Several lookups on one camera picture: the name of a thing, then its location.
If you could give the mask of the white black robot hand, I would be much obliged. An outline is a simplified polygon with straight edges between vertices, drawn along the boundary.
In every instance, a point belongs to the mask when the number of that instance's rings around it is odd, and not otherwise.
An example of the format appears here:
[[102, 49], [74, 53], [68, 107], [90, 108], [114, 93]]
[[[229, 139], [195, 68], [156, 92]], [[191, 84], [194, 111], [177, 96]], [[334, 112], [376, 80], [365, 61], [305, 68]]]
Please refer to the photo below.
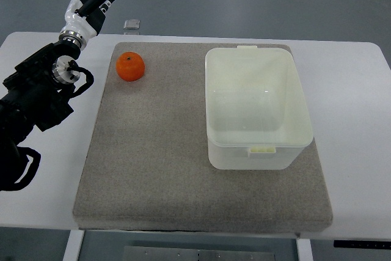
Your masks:
[[71, 0], [65, 12], [65, 26], [60, 38], [78, 40], [81, 47], [96, 37], [103, 27], [106, 14], [115, 0]]

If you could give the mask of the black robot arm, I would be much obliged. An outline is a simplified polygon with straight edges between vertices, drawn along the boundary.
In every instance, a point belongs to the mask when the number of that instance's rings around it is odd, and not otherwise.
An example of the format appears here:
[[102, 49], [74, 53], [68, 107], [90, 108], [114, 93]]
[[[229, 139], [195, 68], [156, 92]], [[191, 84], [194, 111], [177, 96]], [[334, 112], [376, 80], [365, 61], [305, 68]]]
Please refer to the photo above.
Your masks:
[[60, 124], [72, 112], [69, 101], [94, 82], [93, 74], [76, 60], [86, 46], [77, 32], [64, 30], [50, 43], [15, 67], [3, 85], [1, 99], [1, 190], [19, 191], [37, 173], [41, 155], [21, 147], [34, 127], [45, 131]]

